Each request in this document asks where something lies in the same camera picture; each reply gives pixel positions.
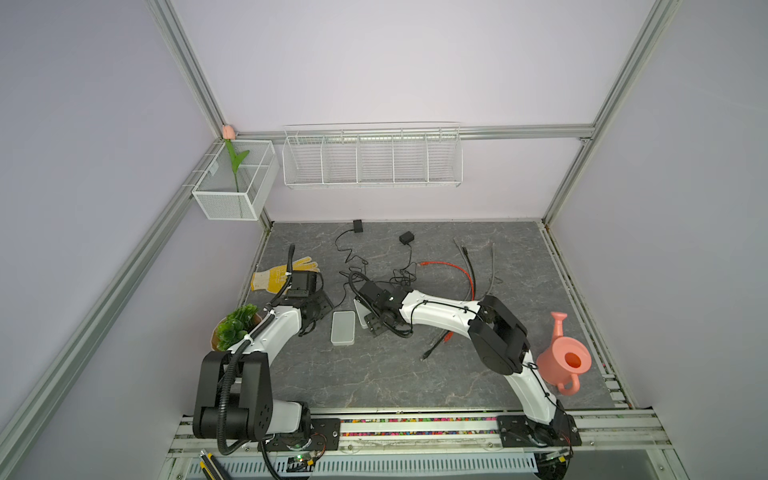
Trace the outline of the white network switch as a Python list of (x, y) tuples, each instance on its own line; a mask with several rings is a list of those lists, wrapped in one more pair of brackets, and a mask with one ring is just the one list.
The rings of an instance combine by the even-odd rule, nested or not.
[(334, 346), (351, 346), (355, 342), (357, 316), (354, 311), (337, 311), (332, 316), (330, 341)]
[(370, 314), (370, 310), (358, 299), (353, 300), (353, 305), (361, 328), (367, 330), (369, 326), (366, 317)]

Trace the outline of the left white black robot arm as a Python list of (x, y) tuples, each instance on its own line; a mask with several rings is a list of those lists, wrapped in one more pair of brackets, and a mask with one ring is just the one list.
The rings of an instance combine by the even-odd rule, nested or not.
[(277, 400), (270, 366), (294, 337), (314, 330), (332, 310), (320, 274), (295, 270), (295, 246), (288, 247), (286, 280), (265, 305), (265, 317), (226, 351), (208, 353), (201, 364), (193, 435), (213, 439), (222, 455), (249, 443), (264, 451), (269, 441), (298, 450), (312, 444), (308, 405)]

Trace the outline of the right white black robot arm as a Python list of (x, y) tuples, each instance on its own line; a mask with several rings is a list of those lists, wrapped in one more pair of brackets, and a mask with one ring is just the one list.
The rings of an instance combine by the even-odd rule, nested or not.
[(400, 324), (421, 325), (468, 338), (482, 364), (502, 376), (520, 402), (526, 420), (519, 439), (534, 447), (582, 444), (574, 418), (544, 385), (526, 327), (498, 298), (450, 300), (405, 287), (389, 291), (373, 281), (353, 292), (392, 331)]

